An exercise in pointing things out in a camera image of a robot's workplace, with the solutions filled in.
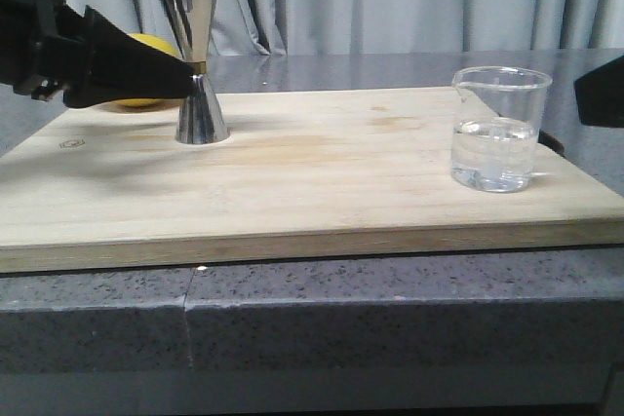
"cutting board edge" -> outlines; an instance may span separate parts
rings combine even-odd
[[[624,245],[624,218],[582,222],[509,223],[270,233],[82,245],[0,246],[0,273],[165,267],[354,255],[419,254],[514,248]],[[562,242],[562,233],[566,239]]]

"jigger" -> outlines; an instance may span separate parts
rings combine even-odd
[[[216,0],[161,0],[182,59],[193,67],[193,92],[179,108],[175,139],[200,145],[229,136],[207,72]]]

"wooden cutting board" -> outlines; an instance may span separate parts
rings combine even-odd
[[[220,143],[104,104],[2,157],[0,271],[624,242],[624,199],[545,147],[524,192],[452,180],[451,88],[219,100]]]

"clear liquid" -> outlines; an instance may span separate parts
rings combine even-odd
[[[504,117],[463,121],[455,126],[451,174],[464,185],[489,192],[527,187],[538,132]]]

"wood grain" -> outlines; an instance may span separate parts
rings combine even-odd
[[[452,180],[450,88],[219,100],[220,143],[104,104],[1,158],[0,271],[624,242],[624,199],[545,147],[524,192]]]

